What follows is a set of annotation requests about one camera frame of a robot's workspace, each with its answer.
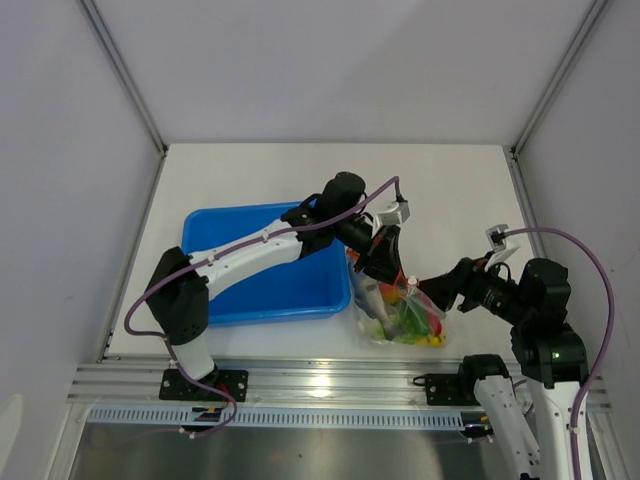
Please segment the red chili pepper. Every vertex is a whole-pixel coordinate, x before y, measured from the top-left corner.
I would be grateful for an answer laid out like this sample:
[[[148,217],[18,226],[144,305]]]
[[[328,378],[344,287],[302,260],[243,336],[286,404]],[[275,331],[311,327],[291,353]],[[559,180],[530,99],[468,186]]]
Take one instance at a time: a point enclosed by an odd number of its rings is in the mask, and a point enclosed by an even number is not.
[[[432,310],[419,308],[417,318],[425,336],[431,335],[436,337],[443,333],[441,319],[439,315]]]

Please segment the red orange mango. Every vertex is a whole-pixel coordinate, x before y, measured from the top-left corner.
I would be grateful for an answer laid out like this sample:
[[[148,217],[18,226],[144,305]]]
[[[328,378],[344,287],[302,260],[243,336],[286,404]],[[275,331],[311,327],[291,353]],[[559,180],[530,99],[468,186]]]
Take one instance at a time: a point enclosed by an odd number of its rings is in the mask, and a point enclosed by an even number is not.
[[[379,290],[383,301],[391,306],[397,305],[406,296],[405,292],[395,285],[380,284]]]

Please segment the clear zip top bag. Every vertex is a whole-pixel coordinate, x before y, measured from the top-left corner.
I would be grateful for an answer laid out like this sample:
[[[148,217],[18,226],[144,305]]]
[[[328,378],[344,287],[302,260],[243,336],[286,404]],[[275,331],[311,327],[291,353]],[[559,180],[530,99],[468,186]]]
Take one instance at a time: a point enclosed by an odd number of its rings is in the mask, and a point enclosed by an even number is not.
[[[357,305],[355,287],[359,281],[373,280],[373,279],[366,276],[362,272],[355,271],[355,264],[356,264],[356,261],[359,259],[359,255],[354,250],[347,249],[346,253],[347,253],[347,259],[348,259],[348,266],[349,266],[349,278],[350,278],[351,286],[353,290],[353,298],[357,308],[359,309],[359,313],[358,313],[358,319],[359,319],[360,317],[364,317],[367,314]],[[441,335],[446,337],[446,344],[447,344],[448,343],[447,332],[444,327],[445,314],[441,310],[439,310],[432,303],[432,301],[418,289],[418,283],[419,283],[418,279],[415,276],[405,276],[404,274],[400,274],[393,285],[401,288],[405,292],[406,296],[403,300],[401,300],[397,305],[394,305],[394,306],[388,305],[384,302],[387,313],[389,314],[392,322],[396,326],[397,311],[399,306],[402,303],[406,303],[415,307],[432,310],[434,313],[437,313],[441,319],[442,326],[443,326],[443,333]],[[396,328],[397,328],[397,334],[396,334],[397,336],[401,332],[401,330],[397,326]],[[396,342],[395,341],[396,336],[391,342],[378,343],[378,344],[416,345],[416,344],[404,344],[404,343]]]

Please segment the dark green cucumber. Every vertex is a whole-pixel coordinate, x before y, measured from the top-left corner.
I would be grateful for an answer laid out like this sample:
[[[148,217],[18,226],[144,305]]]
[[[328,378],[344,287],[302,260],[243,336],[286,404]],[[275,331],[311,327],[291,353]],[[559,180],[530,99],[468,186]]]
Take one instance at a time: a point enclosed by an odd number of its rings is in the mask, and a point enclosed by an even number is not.
[[[431,333],[426,311],[406,303],[398,308],[396,326],[401,330],[395,338],[399,343],[415,344]]]

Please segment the yellow orange mango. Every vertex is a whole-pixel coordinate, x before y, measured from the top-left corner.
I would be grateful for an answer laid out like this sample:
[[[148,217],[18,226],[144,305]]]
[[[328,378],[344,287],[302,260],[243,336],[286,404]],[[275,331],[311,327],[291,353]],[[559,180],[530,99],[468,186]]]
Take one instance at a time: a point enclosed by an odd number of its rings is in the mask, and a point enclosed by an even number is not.
[[[415,344],[432,348],[439,348],[446,344],[446,337],[443,335],[427,335],[424,337],[419,337],[415,341]]]

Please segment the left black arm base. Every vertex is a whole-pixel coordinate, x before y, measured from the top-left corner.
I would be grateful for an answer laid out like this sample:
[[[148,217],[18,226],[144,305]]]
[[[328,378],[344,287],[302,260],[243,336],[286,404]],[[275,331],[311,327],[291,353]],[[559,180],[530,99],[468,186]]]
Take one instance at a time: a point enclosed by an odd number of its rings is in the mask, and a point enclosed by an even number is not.
[[[224,391],[233,397],[238,403],[246,400],[249,372],[246,370],[218,370],[217,376],[208,375],[200,380],[200,383]],[[159,399],[163,401],[186,402],[221,402],[225,398],[210,390],[194,385],[184,378],[177,369],[167,369],[159,388]]]

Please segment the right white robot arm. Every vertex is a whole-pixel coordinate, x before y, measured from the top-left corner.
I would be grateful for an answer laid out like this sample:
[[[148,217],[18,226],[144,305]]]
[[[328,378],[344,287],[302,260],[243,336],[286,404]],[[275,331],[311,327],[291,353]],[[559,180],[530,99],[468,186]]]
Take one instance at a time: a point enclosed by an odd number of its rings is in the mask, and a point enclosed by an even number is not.
[[[488,259],[464,258],[453,270],[418,284],[442,311],[456,299],[463,313],[482,307],[507,322],[511,348],[528,386],[537,428],[515,400],[515,385],[497,354],[468,355],[453,375],[424,375],[431,405],[481,406],[514,479],[590,479],[585,346],[566,321],[568,271],[543,258],[528,261],[518,281],[503,279]]]

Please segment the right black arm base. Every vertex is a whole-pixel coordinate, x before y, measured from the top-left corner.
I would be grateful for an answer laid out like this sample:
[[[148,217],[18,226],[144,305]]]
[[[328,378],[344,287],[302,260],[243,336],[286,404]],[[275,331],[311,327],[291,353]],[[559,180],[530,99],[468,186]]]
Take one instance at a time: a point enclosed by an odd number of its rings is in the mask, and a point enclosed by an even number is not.
[[[412,379],[416,387],[424,390],[426,402],[430,406],[471,407],[479,403],[460,374],[431,373]]]

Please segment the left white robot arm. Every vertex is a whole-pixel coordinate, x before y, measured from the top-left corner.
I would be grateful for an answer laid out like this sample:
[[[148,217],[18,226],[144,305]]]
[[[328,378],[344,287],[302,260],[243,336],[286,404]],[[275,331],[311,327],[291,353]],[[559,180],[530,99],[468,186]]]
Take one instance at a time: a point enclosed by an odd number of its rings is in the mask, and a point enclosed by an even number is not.
[[[355,271],[395,283],[402,274],[400,226],[409,207],[398,194],[382,212],[367,214],[367,205],[379,194],[368,194],[360,176],[340,172],[322,192],[259,231],[216,249],[186,254],[174,247],[162,255],[144,301],[184,373],[182,388],[192,398],[207,399],[217,387],[216,364],[203,335],[210,301],[228,288],[269,268],[310,257],[334,241],[356,253]]]

